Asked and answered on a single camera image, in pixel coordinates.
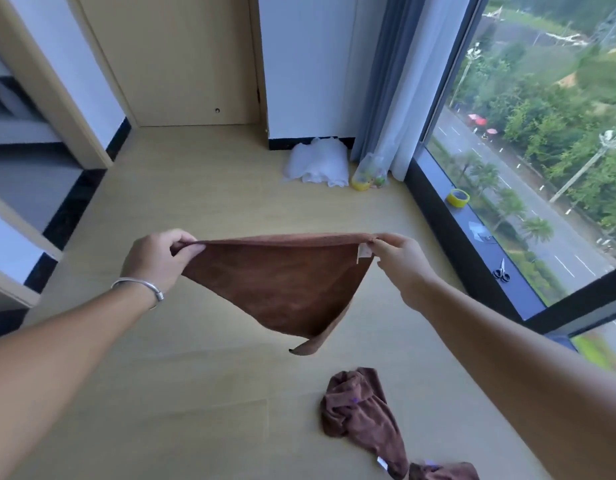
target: window frame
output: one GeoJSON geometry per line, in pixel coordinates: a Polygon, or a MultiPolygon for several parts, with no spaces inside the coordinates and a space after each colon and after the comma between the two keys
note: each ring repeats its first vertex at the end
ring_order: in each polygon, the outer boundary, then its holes
{"type": "Polygon", "coordinates": [[[591,316],[587,324],[567,332],[572,337],[616,318],[616,312],[603,311],[616,302],[616,269],[554,305],[545,306],[498,242],[481,245],[473,240],[468,223],[482,221],[469,204],[455,209],[445,202],[454,185],[426,148],[487,4],[488,0],[468,3],[404,182],[472,298],[542,334],[567,330],[568,324],[591,316]],[[492,274],[502,258],[511,275],[508,283],[492,274]]]}

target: glass window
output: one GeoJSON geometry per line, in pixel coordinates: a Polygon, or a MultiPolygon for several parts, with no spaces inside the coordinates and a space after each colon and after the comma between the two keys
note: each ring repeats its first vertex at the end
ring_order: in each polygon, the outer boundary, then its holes
{"type": "Polygon", "coordinates": [[[616,268],[616,0],[490,0],[427,148],[546,305],[616,268]]]}
{"type": "Polygon", "coordinates": [[[572,337],[571,341],[590,362],[616,372],[616,320],[572,337]]]}

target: scissors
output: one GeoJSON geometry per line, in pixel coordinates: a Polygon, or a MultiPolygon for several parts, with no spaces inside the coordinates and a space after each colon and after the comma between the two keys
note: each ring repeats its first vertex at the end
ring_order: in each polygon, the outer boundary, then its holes
{"type": "Polygon", "coordinates": [[[501,280],[504,283],[510,281],[510,275],[505,272],[505,258],[501,260],[501,267],[499,269],[495,269],[492,274],[497,280],[501,280]]]}

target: tape roll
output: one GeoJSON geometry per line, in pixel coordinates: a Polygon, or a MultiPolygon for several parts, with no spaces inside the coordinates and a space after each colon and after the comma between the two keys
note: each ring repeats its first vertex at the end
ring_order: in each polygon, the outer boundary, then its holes
{"type": "Polygon", "coordinates": [[[448,194],[445,200],[453,207],[461,209],[470,201],[470,196],[461,189],[454,189],[448,194]]]}

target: road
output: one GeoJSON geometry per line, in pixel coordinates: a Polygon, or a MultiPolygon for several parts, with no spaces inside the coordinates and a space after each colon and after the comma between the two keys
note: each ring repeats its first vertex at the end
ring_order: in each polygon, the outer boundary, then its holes
{"type": "MultiPolygon", "coordinates": [[[[548,242],[531,240],[528,245],[531,251],[547,263],[566,290],[572,293],[611,271],[612,266],[600,252],[570,227],[560,213],[537,193],[538,189],[526,184],[514,169],[497,156],[496,151],[473,134],[472,128],[461,117],[444,107],[434,129],[434,136],[453,156],[475,150],[484,162],[494,163],[499,170],[500,186],[512,188],[525,202],[528,209],[525,218],[538,216],[550,222],[554,237],[548,242]]],[[[486,195],[493,202],[498,200],[492,191],[486,191],[486,195]]],[[[509,217],[508,220],[517,231],[521,231],[523,222],[520,217],[509,217]]]]}

